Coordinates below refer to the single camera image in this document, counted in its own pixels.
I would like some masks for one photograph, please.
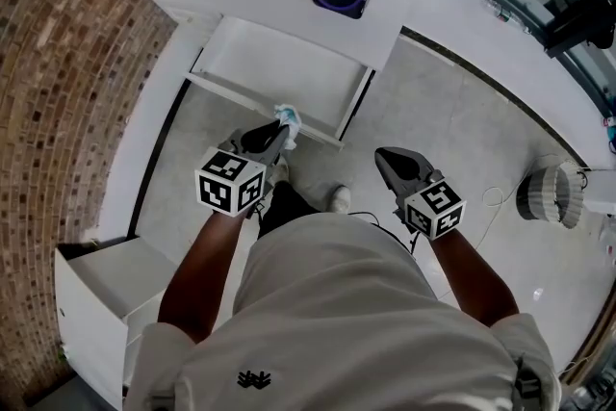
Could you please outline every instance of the gray floor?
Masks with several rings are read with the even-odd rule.
[[[237,127],[264,119],[196,86],[191,87],[169,132],[146,195],[138,234],[179,263],[210,215],[195,201],[193,170],[209,145]],[[340,183],[353,195],[353,211],[371,211],[381,225],[408,241],[392,215],[394,198],[373,163],[378,146],[398,145],[422,152],[449,176],[468,200],[461,226],[468,239],[504,278],[521,310],[537,319],[558,370],[564,369],[599,314],[615,270],[598,246],[602,218],[585,213],[576,229],[524,221],[515,197],[497,208],[483,205],[490,187],[507,197],[527,167],[553,164],[566,152],[516,106],[460,67],[451,66],[403,40],[374,82],[345,136],[341,152],[299,137],[289,160],[292,181],[323,207]],[[550,155],[540,160],[538,157]],[[495,191],[486,202],[499,200]],[[245,258],[258,225],[247,221],[218,322],[230,316]],[[417,261],[436,295],[455,305],[447,279],[429,245],[420,239]]]

